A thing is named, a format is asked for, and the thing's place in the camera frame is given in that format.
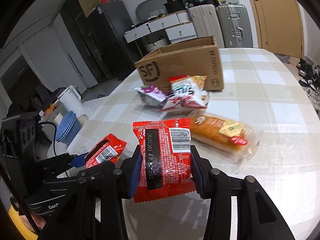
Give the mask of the red wafer pack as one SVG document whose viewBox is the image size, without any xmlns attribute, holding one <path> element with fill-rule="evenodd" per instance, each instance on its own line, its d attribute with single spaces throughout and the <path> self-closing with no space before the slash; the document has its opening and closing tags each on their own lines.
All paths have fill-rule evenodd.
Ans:
<svg viewBox="0 0 320 240">
<path fill-rule="evenodd" d="M 142 155 L 135 203 L 195 191 L 191 179 L 190 127 L 189 118 L 133 123 Z"/>
<path fill-rule="evenodd" d="M 110 133 L 103 137 L 85 156 L 85 167 L 97 166 L 106 161 L 116 163 L 121 153 L 127 146 L 127 142 Z"/>
</svg>

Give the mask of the orange bread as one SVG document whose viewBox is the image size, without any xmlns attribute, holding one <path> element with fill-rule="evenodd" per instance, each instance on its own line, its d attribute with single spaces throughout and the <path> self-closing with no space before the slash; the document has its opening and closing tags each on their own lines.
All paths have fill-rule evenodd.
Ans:
<svg viewBox="0 0 320 240">
<path fill-rule="evenodd" d="M 209 145 L 237 163 L 256 154 L 262 131 L 240 121 L 225 118 L 205 110 L 195 110 L 189 115 L 191 137 Z"/>
</svg>

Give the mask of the white red noodle snack bag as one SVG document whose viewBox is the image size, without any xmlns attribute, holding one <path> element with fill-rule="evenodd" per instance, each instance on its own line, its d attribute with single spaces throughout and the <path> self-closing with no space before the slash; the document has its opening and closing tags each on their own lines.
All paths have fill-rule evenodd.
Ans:
<svg viewBox="0 0 320 240">
<path fill-rule="evenodd" d="M 204 90 L 206 76 L 175 76 L 169 78 L 171 93 L 160 112 L 186 112 L 206 109 L 209 93 Z"/>
</svg>

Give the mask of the white kettle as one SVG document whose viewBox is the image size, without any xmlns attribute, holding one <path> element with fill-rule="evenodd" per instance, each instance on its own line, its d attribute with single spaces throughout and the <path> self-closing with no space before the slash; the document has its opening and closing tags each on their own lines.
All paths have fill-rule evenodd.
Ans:
<svg viewBox="0 0 320 240">
<path fill-rule="evenodd" d="M 68 112 L 73 111 L 76 117 L 86 114 L 86 109 L 81 102 L 81 95 L 73 85 L 68 86 L 58 94 L 57 101 L 62 103 Z"/>
</svg>

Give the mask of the purple grape gummy bag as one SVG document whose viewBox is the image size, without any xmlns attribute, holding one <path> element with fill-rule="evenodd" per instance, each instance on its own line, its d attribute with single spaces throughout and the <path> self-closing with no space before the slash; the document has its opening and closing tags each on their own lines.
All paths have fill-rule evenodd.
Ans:
<svg viewBox="0 0 320 240">
<path fill-rule="evenodd" d="M 154 85 L 143 85 L 133 89 L 145 105 L 163 107 L 167 101 L 167 94 Z"/>
</svg>

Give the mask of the SF cardboard box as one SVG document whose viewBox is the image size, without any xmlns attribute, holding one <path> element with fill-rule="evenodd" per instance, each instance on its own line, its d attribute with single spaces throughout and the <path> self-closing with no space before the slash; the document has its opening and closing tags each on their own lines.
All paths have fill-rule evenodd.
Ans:
<svg viewBox="0 0 320 240">
<path fill-rule="evenodd" d="M 169 79 L 176 76 L 206 76 L 204 89 L 224 89 L 220 51 L 213 36 L 193 38 L 164 46 L 135 63 L 144 84 L 170 92 Z"/>
</svg>

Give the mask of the black refrigerator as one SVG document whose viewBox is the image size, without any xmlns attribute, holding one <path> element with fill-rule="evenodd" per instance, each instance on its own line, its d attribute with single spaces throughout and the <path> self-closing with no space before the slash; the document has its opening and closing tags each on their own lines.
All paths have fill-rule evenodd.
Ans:
<svg viewBox="0 0 320 240">
<path fill-rule="evenodd" d="M 125 40 L 133 22 L 122 1 L 66 0 L 60 15 L 98 82 L 124 80 L 135 70 L 140 53 Z"/>
</svg>

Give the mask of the white woven basket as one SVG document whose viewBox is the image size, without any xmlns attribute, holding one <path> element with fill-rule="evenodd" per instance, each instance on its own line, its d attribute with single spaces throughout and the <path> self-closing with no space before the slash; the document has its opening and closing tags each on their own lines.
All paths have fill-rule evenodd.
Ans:
<svg viewBox="0 0 320 240">
<path fill-rule="evenodd" d="M 150 53 L 152 51 L 155 51 L 155 50 L 162 48 L 164 46 L 167 46 L 167 45 L 169 45 L 168 40 L 166 38 L 161 38 L 160 40 L 158 40 L 154 43 L 146 41 L 145 48 L 146 48 L 146 51 L 148 53 Z"/>
</svg>

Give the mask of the white drawer desk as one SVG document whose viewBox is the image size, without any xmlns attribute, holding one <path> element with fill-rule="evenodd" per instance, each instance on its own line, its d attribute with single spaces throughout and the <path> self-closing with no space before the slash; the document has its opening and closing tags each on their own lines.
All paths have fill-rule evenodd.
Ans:
<svg viewBox="0 0 320 240">
<path fill-rule="evenodd" d="M 178 43 L 197 38 L 193 23 L 189 20 L 186 10 L 168 14 L 148 23 L 144 23 L 124 34 L 127 43 L 135 41 L 144 36 L 164 30 L 170 43 Z"/>
</svg>

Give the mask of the beige suitcase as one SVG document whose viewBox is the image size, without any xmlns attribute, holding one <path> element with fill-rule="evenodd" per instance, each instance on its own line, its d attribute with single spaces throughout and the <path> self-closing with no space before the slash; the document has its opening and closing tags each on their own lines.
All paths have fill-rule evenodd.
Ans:
<svg viewBox="0 0 320 240">
<path fill-rule="evenodd" d="M 213 36 L 219 48 L 225 48 L 216 7 L 212 4 L 198 5 L 188 9 L 198 37 Z"/>
</svg>

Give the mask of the silver suitcase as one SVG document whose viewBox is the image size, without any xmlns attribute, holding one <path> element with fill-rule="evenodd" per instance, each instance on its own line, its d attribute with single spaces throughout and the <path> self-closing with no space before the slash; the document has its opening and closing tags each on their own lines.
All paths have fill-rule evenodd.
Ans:
<svg viewBox="0 0 320 240">
<path fill-rule="evenodd" d="M 251 25 L 244 5 L 220 5 L 216 13 L 226 48 L 253 48 Z"/>
</svg>

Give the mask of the oval mirror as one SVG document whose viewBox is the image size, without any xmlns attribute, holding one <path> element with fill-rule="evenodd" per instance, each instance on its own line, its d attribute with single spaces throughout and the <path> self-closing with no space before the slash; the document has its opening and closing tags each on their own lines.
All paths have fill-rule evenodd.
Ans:
<svg viewBox="0 0 320 240">
<path fill-rule="evenodd" d="M 166 10 L 164 4 L 167 0 L 145 0 L 136 7 L 136 18 L 146 21 L 151 16 L 160 14 Z"/>
</svg>

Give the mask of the wooden door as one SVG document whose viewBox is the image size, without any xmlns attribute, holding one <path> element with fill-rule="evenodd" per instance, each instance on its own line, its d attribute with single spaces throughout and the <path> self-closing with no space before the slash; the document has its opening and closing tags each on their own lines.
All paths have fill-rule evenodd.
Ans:
<svg viewBox="0 0 320 240">
<path fill-rule="evenodd" d="M 304 34 L 296 0 L 249 0 L 259 47 L 275 54 L 303 57 Z"/>
</svg>

